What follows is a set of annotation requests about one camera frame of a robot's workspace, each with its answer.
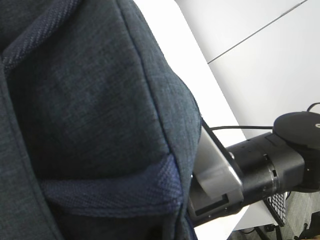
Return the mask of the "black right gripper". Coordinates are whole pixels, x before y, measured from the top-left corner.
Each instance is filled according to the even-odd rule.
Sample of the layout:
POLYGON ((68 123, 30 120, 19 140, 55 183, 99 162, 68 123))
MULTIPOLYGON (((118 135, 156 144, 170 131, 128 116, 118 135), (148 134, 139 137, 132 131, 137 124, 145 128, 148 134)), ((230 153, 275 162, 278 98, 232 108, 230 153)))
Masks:
POLYGON ((187 212, 193 227, 220 217, 237 214, 244 200, 240 189, 209 197, 196 179, 191 181, 187 212))

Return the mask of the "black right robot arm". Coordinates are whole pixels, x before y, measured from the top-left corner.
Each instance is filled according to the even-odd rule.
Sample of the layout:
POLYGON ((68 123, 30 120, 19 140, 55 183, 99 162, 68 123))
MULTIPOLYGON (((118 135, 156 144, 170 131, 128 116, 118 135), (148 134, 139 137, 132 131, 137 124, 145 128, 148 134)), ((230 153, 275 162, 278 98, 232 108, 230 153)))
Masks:
POLYGON ((285 192, 320 189, 320 115, 279 116, 272 131, 225 147, 202 124, 191 177, 188 215, 197 227, 285 192))

